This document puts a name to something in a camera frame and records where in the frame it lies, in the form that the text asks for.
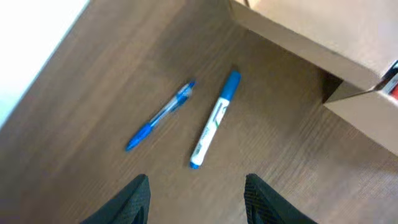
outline wood grain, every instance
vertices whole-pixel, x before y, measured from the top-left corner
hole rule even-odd
[[[190,170],[233,63],[241,84]],[[224,1],[92,1],[1,130],[0,222],[78,223],[145,173],[149,223],[245,223],[253,172],[320,223],[393,223],[398,159],[322,106],[325,77]],[[191,78],[192,98],[126,154]]]

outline white wall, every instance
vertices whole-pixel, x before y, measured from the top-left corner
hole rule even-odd
[[[0,0],[0,129],[89,0]]]

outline marker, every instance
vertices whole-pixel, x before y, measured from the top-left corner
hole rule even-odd
[[[225,83],[221,95],[211,112],[210,118],[206,123],[205,129],[203,130],[199,142],[193,151],[190,160],[190,167],[192,169],[198,169],[203,160],[205,159],[206,152],[210,146],[211,140],[216,134],[217,128],[223,119],[225,111],[235,94],[236,88],[239,85],[241,74],[237,71],[232,71],[227,82]]]
[[[182,106],[192,94],[192,88],[195,81],[192,81],[181,88],[180,91],[155,115],[148,123],[130,139],[126,146],[126,151],[130,151],[136,147],[142,140],[144,140],[153,130],[153,128],[169,113],[175,111]]]

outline blue pen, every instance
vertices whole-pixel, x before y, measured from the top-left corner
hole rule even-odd
[[[169,113],[175,111],[182,106],[192,94],[192,88],[195,81],[192,81],[181,88],[180,91],[155,115],[148,123],[130,139],[126,146],[126,151],[130,151],[136,147],[142,140],[144,140],[153,130],[153,128]]]

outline marker cap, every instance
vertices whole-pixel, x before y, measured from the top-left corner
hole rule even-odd
[[[196,165],[196,164],[194,164],[193,162],[190,162],[189,163],[189,166],[192,168],[192,169],[199,169],[199,165]]]
[[[233,70],[229,75],[229,78],[226,81],[223,90],[221,91],[220,97],[228,101],[231,101],[239,85],[240,80],[241,80],[241,74],[238,71]]]

